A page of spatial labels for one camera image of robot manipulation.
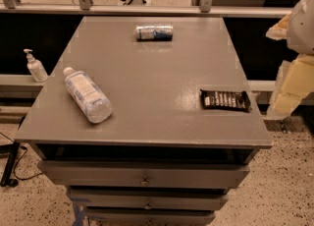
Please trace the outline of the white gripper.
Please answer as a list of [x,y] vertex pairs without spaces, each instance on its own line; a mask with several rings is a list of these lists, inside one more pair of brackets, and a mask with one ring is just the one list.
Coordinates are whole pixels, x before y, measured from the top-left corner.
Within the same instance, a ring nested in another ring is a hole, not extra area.
[[300,53],[280,66],[267,109],[268,119],[284,120],[314,90],[314,0],[300,0],[290,15],[267,30],[266,36],[287,39],[288,48]]

